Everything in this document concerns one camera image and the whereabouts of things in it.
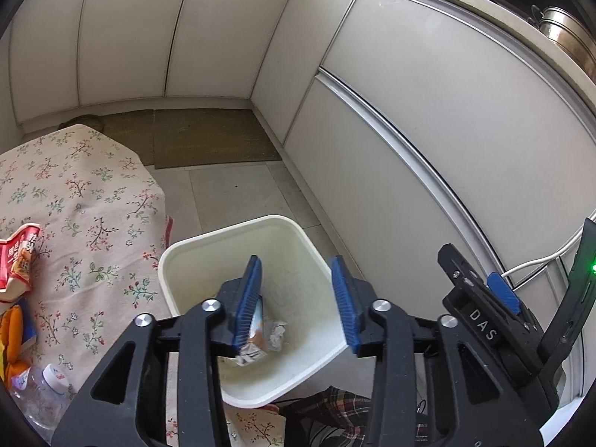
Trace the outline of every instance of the plastic water bottle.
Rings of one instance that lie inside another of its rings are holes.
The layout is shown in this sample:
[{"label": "plastic water bottle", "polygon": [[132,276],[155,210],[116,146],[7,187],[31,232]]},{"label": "plastic water bottle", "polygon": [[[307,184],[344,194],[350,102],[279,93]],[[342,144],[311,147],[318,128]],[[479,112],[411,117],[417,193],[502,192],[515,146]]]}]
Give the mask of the plastic water bottle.
[{"label": "plastic water bottle", "polygon": [[54,430],[69,406],[69,382],[56,365],[43,370],[31,367],[12,379],[10,393],[31,426],[50,442]]}]

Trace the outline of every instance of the white trash bin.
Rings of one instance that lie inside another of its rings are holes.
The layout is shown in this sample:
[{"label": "white trash bin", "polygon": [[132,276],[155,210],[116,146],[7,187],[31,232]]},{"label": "white trash bin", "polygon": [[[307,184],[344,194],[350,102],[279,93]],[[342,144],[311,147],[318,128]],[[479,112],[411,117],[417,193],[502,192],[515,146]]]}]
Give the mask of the white trash bin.
[{"label": "white trash bin", "polygon": [[287,327],[281,352],[245,367],[219,364],[223,401],[240,408],[272,402],[346,348],[329,267],[302,229],[277,215],[170,246],[158,275],[172,315],[215,297],[226,280],[242,277],[251,255],[263,262],[264,307]]}]

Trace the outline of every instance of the snack bag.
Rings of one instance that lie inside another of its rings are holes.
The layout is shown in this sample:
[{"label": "snack bag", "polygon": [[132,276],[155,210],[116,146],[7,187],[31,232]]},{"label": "snack bag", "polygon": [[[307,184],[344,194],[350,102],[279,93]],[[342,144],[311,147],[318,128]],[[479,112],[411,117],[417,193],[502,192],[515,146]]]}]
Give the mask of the snack bag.
[{"label": "snack bag", "polygon": [[41,227],[26,223],[6,240],[0,239],[0,314],[31,291],[31,264]]},{"label": "snack bag", "polygon": [[248,342],[231,361],[246,366],[264,358],[272,351],[281,351],[286,323],[273,321],[263,314],[263,299],[259,297],[248,332]]}]

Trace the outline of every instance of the floral fabric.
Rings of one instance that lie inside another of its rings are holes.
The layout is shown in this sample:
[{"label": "floral fabric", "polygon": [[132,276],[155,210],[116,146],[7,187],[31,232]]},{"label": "floral fabric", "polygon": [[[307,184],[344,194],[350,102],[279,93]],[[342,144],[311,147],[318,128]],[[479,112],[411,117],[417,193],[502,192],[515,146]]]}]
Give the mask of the floral fabric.
[{"label": "floral fabric", "polygon": [[231,447],[283,447],[285,418],[266,409],[225,408]]},{"label": "floral fabric", "polygon": [[26,222],[42,227],[29,359],[62,365],[74,393],[139,312],[170,315],[157,280],[165,197],[136,154],[77,124],[0,155],[0,237]]}]

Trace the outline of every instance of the plaid fabric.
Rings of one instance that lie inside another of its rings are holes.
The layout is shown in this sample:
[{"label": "plaid fabric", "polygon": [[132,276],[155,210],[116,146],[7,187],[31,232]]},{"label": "plaid fabric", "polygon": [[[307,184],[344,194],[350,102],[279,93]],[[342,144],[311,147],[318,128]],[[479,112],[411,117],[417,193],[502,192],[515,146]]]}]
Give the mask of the plaid fabric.
[{"label": "plaid fabric", "polygon": [[[281,410],[284,416],[311,418],[330,427],[342,428],[344,432],[334,437],[334,447],[362,447],[370,410],[370,399],[340,390],[333,386],[292,403]],[[416,444],[427,442],[427,424],[424,415],[418,414]]]}]

